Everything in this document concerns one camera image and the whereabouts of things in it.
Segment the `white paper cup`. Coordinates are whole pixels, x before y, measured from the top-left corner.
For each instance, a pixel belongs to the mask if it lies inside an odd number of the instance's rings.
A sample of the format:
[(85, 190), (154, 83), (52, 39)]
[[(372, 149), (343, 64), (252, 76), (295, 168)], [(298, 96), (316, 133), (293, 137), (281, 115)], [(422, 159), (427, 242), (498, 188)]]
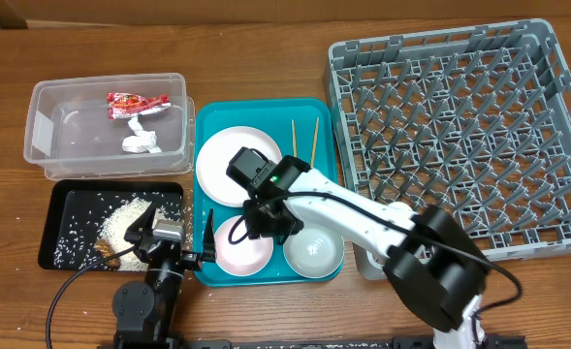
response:
[[(385, 205), (374, 214), (385, 221), (389, 221), (400, 228), (411, 230), (414, 222), (411, 217), (415, 211), (403, 202), (393, 202)], [(406, 235), (397, 230), (380, 226), (370, 221), (371, 232), (375, 237), (374, 245), (363, 247), (352, 241), (356, 266), (361, 277), (367, 280), (379, 280), (384, 278), (382, 268), (387, 261), (386, 252), (390, 246), (401, 245)]]

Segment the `pile of rice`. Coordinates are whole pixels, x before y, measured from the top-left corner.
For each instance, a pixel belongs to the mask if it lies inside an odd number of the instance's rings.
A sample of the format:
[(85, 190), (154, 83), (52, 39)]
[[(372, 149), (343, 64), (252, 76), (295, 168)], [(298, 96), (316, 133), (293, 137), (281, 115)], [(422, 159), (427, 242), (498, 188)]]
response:
[(131, 247), (132, 244), (124, 240), (126, 229), (151, 203), (156, 204), (156, 221), (181, 219), (183, 202), (177, 193), (71, 191), (62, 210), (52, 266), (79, 270), (102, 259), (94, 249), (97, 239), (106, 240), (115, 253)]

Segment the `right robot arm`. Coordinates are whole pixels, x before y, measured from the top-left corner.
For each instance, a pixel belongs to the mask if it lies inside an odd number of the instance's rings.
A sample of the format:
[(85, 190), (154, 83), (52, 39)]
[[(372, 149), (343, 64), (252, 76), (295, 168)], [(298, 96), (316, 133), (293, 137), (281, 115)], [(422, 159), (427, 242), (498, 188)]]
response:
[(233, 156), (226, 174), (249, 196), (239, 220), (244, 238), (291, 242), (308, 227), (336, 233), (379, 260), (402, 303), (433, 328), (434, 347), (494, 346), (481, 327), (487, 277), (495, 270), (520, 282), (486, 258), (444, 209), (417, 213), (399, 202), (382, 205), (297, 157), (274, 163), (248, 147)]

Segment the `brown food piece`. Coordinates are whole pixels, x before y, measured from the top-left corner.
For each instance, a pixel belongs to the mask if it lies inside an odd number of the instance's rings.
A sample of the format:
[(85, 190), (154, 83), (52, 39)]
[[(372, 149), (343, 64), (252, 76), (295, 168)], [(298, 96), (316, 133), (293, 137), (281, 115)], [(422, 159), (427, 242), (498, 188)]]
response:
[[(108, 258), (115, 254), (114, 249), (111, 245), (104, 239), (97, 239), (94, 243), (94, 249), (99, 252), (103, 258)], [(118, 270), (121, 266), (120, 260), (118, 258), (110, 259), (106, 262), (106, 266), (113, 270)]]

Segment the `small pink bowl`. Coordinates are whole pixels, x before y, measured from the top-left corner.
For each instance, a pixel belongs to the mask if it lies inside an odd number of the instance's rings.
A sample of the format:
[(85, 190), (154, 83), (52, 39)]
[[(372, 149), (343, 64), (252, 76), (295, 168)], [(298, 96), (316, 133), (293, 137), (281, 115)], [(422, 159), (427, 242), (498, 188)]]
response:
[(239, 215), (226, 220), (214, 234), (216, 264), (233, 276), (250, 276), (262, 270), (270, 261), (273, 238), (246, 238), (238, 244), (229, 243), (229, 233)]

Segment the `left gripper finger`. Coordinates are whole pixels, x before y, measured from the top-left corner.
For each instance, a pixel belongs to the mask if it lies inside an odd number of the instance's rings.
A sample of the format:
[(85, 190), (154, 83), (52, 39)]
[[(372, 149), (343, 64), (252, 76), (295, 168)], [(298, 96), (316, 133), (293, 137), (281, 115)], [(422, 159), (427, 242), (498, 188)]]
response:
[(216, 247), (213, 232), (213, 209), (208, 211), (206, 225), (203, 236), (203, 252), (202, 260), (204, 262), (214, 263), (216, 261)]
[(156, 204), (151, 203), (147, 209), (126, 229), (124, 240), (127, 242), (141, 242), (153, 231), (153, 222), (156, 213)]

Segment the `red snack wrapper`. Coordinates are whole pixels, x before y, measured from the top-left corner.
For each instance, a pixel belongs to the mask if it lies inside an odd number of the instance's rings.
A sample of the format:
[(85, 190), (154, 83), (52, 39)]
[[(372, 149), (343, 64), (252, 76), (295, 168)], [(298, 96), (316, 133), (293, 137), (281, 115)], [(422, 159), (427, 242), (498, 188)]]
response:
[(127, 119), (159, 113), (172, 104), (167, 94), (152, 98), (133, 93), (109, 93), (107, 95), (108, 115), (110, 119)]

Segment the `white napkin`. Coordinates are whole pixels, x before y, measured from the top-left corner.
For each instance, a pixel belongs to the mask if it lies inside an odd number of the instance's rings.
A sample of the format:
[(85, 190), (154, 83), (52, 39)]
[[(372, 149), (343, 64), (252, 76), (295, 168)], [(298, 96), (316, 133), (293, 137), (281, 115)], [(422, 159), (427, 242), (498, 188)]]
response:
[(162, 151), (157, 144), (156, 133), (154, 131), (145, 131), (136, 116), (129, 119), (128, 126), (134, 132), (134, 135), (123, 140), (122, 149), (125, 152), (160, 153)]

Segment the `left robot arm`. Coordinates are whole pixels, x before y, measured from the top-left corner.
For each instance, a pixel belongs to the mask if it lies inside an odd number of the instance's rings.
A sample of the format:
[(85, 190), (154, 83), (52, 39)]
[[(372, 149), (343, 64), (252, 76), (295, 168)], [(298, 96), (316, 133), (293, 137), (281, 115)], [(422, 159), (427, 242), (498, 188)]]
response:
[(80, 276), (97, 266), (129, 253), (148, 265), (143, 281), (130, 281), (116, 291), (112, 312), (116, 318), (113, 338), (115, 348), (181, 348), (183, 340), (170, 333), (174, 309), (180, 294), (184, 273), (200, 271), (204, 262), (216, 261), (213, 232), (213, 212), (207, 215), (201, 252), (183, 248), (183, 225), (156, 220), (156, 205), (151, 204), (126, 229), (124, 239), (131, 246), (95, 261), (73, 274), (56, 293), (48, 309), (45, 343), (52, 347), (51, 323), (53, 312), (69, 286)]

